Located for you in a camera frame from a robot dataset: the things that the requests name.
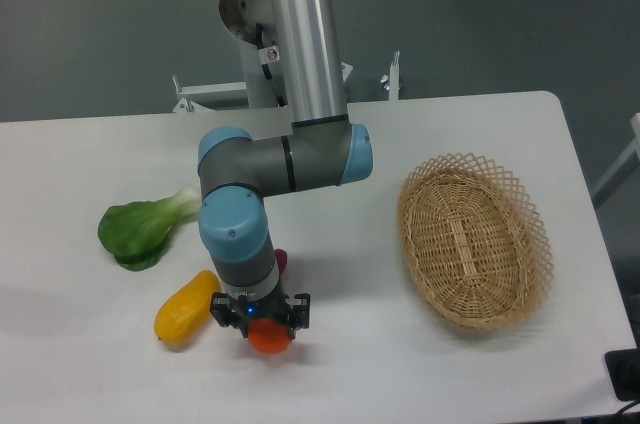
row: yellow vegetable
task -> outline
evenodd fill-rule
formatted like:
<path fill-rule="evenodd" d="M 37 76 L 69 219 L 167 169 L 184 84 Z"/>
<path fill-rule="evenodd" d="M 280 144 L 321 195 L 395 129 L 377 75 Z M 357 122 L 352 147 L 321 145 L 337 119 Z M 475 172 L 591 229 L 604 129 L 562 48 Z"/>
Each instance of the yellow vegetable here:
<path fill-rule="evenodd" d="M 211 296 L 220 282 L 211 271 L 201 271 L 160 308 L 153 329 L 164 343 L 183 344 L 211 317 Z"/>

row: orange fruit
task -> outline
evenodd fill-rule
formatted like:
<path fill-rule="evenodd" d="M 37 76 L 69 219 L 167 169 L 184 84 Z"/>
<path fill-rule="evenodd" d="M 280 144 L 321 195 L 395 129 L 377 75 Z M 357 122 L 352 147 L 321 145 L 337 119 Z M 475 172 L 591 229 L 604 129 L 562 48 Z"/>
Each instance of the orange fruit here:
<path fill-rule="evenodd" d="M 251 321 L 248 339 L 251 347 L 262 354 L 279 354 L 291 344 L 287 328 L 271 319 Z"/>

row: wicker basket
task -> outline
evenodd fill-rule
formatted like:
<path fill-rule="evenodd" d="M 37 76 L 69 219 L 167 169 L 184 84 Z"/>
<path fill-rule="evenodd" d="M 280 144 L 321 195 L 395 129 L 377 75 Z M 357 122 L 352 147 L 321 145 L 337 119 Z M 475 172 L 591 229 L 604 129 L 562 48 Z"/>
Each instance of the wicker basket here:
<path fill-rule="evenodd" d="M 489 331 L 530 316 L 553 279 L 549 241 L 511 172 L 473 154 L 418 166 L 398 201 L 411 276 L 445 319 Z"/>

